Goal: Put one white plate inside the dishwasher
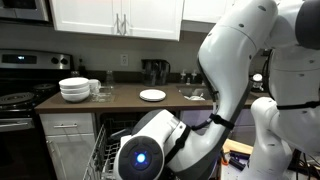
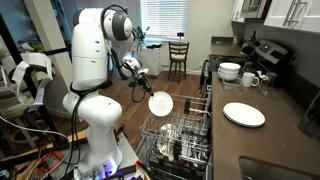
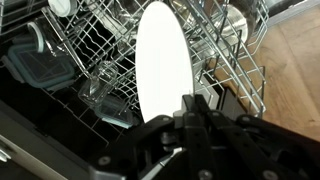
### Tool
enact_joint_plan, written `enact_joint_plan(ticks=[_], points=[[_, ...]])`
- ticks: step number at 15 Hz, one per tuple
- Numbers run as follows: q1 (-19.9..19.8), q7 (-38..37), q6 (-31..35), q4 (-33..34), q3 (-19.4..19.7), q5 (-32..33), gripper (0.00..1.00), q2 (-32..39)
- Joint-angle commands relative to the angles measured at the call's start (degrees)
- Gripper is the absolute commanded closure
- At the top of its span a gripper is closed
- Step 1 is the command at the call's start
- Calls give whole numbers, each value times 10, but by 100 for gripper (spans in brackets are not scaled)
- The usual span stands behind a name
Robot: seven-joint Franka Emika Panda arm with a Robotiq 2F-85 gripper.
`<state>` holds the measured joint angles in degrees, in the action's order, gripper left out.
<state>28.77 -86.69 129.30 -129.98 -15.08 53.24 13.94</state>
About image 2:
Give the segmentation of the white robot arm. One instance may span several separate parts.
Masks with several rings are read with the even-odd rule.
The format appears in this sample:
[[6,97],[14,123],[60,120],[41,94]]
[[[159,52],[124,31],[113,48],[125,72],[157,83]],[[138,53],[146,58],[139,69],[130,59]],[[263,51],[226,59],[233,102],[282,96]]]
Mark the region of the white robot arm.
[[132,78],[145,92],[152,92],[145,78],[148,70],[128,54],[133,42],[132,22],[119,5],[84,8],[75,14],[71,44],[73,81],[63,106],[74,119],[88,123],[89,145],[89,151],[74,169],[75,180],[113,175],[123,159],[113,131],[121,118],[122,107],[98,93],[110,83],[108,61],[114,61],[123,80]]

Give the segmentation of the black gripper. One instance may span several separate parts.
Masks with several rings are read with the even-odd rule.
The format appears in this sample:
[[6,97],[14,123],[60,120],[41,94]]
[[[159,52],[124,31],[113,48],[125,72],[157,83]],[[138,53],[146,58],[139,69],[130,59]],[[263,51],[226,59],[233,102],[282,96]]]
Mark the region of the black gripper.
[[145,77],[141,77],[137,80],[138,85],[149,95],[153,96],[152,87],[147,83],[147,79]]

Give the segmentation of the robot base table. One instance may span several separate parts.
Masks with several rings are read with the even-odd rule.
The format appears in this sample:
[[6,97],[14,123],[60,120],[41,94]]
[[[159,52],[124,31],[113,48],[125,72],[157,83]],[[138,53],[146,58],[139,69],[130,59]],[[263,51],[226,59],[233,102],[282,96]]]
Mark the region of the robot base table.
[[113,140],[99,154],[94,154],[85,144],[86,154],[67,176],[74,180],[143,180],[144,164],[121,133],[119,141]]

